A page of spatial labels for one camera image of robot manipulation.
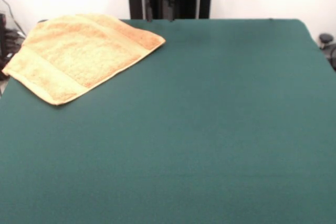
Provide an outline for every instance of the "cable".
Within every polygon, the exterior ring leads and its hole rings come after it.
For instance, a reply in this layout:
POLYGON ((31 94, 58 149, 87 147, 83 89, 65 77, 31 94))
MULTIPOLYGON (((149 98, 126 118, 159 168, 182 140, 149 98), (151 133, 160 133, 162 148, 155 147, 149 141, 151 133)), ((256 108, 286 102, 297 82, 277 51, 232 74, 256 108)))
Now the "cable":
POLYGON ((23 31, 23 29, 21 28, 21 26, 20 26, 20 25, 18 24, 18 22, 15 20, 14 15, 13 15, 13 12, 12 12, 12 8, 11 8, 10 4, 9 4, 7 1, 5 1, 5 0, 2 0, 2 1, 7 5, 8 9, 9 9, 9 13, 10 13, 10 15, 11 15, 11 17, 12 17, 12 19, 13 19, 15 25, 17 26, 17 28, 19 28, 19 30, 21 31, 21 33, 23 33, 24 36, 26 36, 26 34, 25 34, 25 32, 23 31))

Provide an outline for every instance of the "towel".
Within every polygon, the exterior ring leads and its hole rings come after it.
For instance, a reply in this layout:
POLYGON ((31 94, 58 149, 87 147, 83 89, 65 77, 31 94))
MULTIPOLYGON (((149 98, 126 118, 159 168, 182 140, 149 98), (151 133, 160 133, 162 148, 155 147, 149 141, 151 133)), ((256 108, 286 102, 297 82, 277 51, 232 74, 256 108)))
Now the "towel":
POLYGON ((164 38, 106 15, 69 15, 37 24, 3 69, 44 101, 70 102, 134 65, 164 38))

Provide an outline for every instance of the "green felt surface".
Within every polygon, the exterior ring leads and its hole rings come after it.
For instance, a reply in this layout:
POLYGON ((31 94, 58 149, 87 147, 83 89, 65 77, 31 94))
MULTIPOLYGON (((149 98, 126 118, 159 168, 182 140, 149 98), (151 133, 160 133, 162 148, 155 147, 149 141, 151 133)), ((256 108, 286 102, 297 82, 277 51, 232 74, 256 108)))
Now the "green felt surface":
POLYGON ((9 82, 1 224, 336 222, 336 75, 303 23, 128 23, 167 43, 70 104, 9 82))

